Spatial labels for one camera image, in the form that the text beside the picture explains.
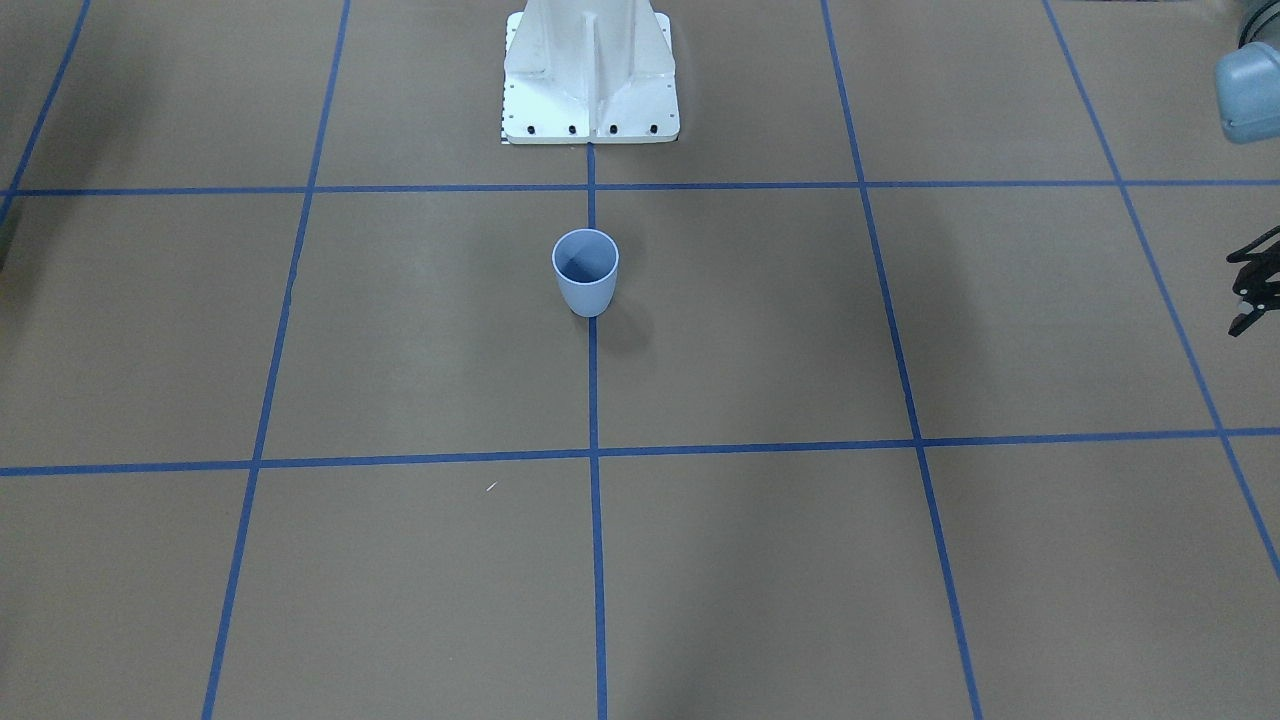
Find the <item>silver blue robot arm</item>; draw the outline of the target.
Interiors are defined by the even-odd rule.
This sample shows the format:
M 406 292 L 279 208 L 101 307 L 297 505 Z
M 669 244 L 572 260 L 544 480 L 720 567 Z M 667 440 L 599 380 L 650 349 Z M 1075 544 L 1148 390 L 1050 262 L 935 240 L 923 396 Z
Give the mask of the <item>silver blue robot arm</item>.
M 1279 137 L 1279 3 L 1245 1 L 1236 49 L 1215 68 L 1220 124 L 1228 141 L 1254 143 Z M 1244 334 L 1279 306 L 1279 228 L 1230 252 L 1239 264 L 1231 291 L 1239 302 L 1228 333 Z

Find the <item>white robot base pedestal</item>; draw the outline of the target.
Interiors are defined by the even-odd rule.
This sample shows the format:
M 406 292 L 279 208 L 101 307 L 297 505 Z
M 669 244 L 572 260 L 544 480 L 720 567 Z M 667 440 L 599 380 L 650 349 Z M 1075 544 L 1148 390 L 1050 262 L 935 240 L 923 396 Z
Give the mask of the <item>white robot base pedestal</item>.
M 527 1 L 506 19 L 500 138 L 669 143 L 681 135 L 671 18 L 649 1 Z

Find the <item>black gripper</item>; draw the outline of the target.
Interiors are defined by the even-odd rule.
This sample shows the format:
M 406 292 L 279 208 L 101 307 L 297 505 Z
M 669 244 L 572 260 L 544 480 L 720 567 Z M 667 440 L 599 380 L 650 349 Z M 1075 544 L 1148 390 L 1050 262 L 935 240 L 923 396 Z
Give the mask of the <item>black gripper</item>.
M 1240 299 L 1238 314 L 1228 333 L 1239 337 L 1267 313 L 1279 310 L 1279 228 L 1271 228 L 1244 247 L 1226 256 L 1229 264 L 1242 264 L 1233 293 Z

